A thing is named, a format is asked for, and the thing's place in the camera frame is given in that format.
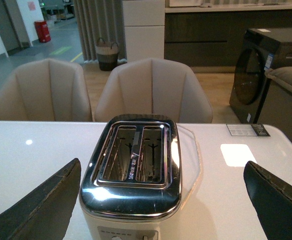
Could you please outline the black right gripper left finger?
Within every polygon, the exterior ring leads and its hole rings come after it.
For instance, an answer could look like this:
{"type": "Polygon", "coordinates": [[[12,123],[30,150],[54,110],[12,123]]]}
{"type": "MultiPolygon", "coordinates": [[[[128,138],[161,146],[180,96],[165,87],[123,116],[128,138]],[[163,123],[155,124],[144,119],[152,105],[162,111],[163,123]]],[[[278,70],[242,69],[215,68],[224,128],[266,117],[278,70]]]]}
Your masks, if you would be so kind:
{"type": "Polygon", "coordinates": [[[61,240],[77,200],[81,163],[74,158],[0,214],[0,240],[61,240]]]}

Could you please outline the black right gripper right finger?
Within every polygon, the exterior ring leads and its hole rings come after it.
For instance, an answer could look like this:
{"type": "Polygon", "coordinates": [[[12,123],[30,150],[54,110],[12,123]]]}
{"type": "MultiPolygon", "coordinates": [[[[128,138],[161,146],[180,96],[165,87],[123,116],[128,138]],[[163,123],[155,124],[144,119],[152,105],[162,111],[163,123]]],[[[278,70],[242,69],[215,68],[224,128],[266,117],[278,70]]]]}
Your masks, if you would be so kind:
{"type": "Polygon", "coordinates": [[[292,185],[253,161],[244,182],[259,222],[269,240],[292,240],[292,185]]]}

